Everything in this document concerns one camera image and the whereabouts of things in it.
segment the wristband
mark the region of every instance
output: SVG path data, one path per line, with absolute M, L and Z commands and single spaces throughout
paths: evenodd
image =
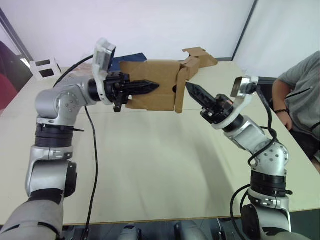
M 278 113 L 281 113 L 281 112 L 289 113 L 289 109 L 281 109 L 281 110 L 274 111 L 275 114 L 278 114 Z

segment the white wall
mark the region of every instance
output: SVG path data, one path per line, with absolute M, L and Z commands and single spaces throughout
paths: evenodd
M 253 0 L 1 0 L 1 8 L 35 60 L 70 66 L 106 37 L 116 56 L 186 58 L 202 47 L 231 57 Z
M 276 78 L 319 49 L 319 0 L 259 0 L 234 61 Z
M 1 23 L 0 23 L 0 41 L 3 42 L 14 54 L 16 55 L 21 54 Z

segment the robotic arm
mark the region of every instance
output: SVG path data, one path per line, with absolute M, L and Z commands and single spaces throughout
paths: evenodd
M 147 94 L 159 87 L 147 80 L 130 82 L 130 76 L 108 72 L 116 47 L 101 39 L 89 77 L 66 77 L 35 100 L 35 144 L 31 147 L 25 189 L 28 201 L 19 206 L 0 232 L 0 240 L 55 240 L 62 236 L 63 202 L 76 190 L 77 164 L 72 138 L 77 115 L 84 106 L 114 103 L 120 112 L 129 95 Z
M 286 190 L 285 165 L 289 152 L 278 141 L 272 142 L 263 130 L 240 111 L 250 103 L 258 84 L 257 77 L 238 77 L 231 96 L 218 94 L 212 97 L 201 86 L 187 82 L 190 96 L 201 106 L 201 116 L 214 129 L 222 129 L 224 135 L 239 148 L 256 155 L 251 167 L 251 183 L 248 198 L 251 204 L 243 206 L 241 219 L 244 233 L 253 240 L 306 240 L 291 233 L 289 198 Z

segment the dark blue cloth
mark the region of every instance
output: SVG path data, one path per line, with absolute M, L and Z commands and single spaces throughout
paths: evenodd
M 143 53 L 137 53 L 133 55 L 128 56 L 120 56 L 115 57 L 112 61 L 112 66 L 110 67 L 110 72 L 120 71 L 120 62 L 126 61 L 126 62 L 144 62 L 147 60 L 146 56 Z
M 313 136 L 293 130 L 290 133 L 310 160 L 320 150 L 320 142 Z

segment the red chair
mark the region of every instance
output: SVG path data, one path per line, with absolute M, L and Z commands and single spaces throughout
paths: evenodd
M 0 114 L 18 94 L 9 79 L 0 73 Z

